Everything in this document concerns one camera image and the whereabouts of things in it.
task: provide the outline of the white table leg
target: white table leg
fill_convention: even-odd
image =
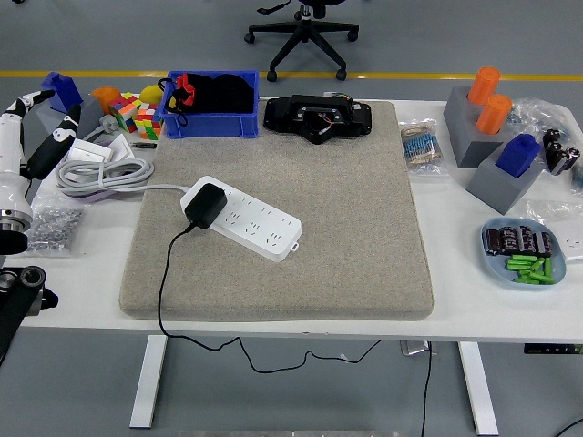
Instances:
[[[498,435],[496,416],[478,344],[471,341],[459,341],[457,344],[464,367],[465,385],[472,404],[477,435]]]
[[[144,353],[142,372],[139,374],[138,390],[134,401],[134,410],[131,413],[130,428],[146,428],[152,426],[154,408],[156,407],[156,395],[164,352],[166,351],[167,337],[165,335],[148,336],[148,344]]]

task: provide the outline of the black electronic device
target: black electronic device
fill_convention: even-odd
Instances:
[[[58,296],[45,287],[45,271],[37,266],[0,269],[0,359],[24,317],[54,308]]]
[[[332,137],[370,134],[373,117],[370,106],[349,97],[293,95],[268,100],[263,126],[321,144]]]

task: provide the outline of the gray felt mat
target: gray felt mat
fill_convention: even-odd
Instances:
[[[213,176],[302,221],[300,246],[270,261],[213,230],[174,245],[165,320],[420,320],[433,309],[394,106],[370,102],[373,132],[315,146],[260,126],[257,138],[159,141],[151,184]],[[259,120],[263,120],[260,102]],[[179,191],[144,196],[119,297],[156,318],[172,238],[188,226]]]

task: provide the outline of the gray stand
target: gray stand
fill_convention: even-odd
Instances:
[[[506,214],[525,195],[544,167],[534,160],[527,171],[515,178],[496,165],[504,147],[506,144],[482,161],[467,188],[500,214]]]
[[[84,138],[97,127],[99,127],[99,119],[104,116],[103,109],[99,101],[93,96],[83,96],[84,100],[81,104],[81,119],[79,120],[79,128],[77,129],[77,138]],[[56,127],[63,121],[65,114],[54,110],[50,102],[43,102],[36,109],[36,116],[45,127],[47,134],[53,132]]]
[[[495,135],[483,134],[476,128],[476,121],[483,107],[467,100],[470,86],[454,86],[445,105],[444,117],[459,168],[477,168],[500,145],[510,141],[513,135],[503,125]]]

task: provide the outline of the blue plate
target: blue plate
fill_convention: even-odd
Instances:
[[[510,258],[504,255],[488,255],[486,253],[486,242],[484,235],[487,229],[500,229],[504,226],[510,226],[512,228],[519,228],[520,226],[528,226],[533,232],[546,232],[550,236],[550,242],[552,245],[552,255],[551,261],[553,263],[553,280],[555,284],[521,284],[519,282],[514,282],[514,279],[518,277],[515,271],[506,270],[506,261]],[[526,218],[492,218],[488,220],[482,227],[480,239],[482,240],[482,254],[486,260],[486,265],[490,268],[494,276],[503,281],[506,285],[511,287],[522,289],[522,290],[545,290],[553,285],[558,284],[563,278],[565,278],[565,273],[567,272],[567,266],[565,265],[565,258],[561,252],[561,247],[558,245],[557,237],[553,234],[546,226],[534,220],[528,220]]]

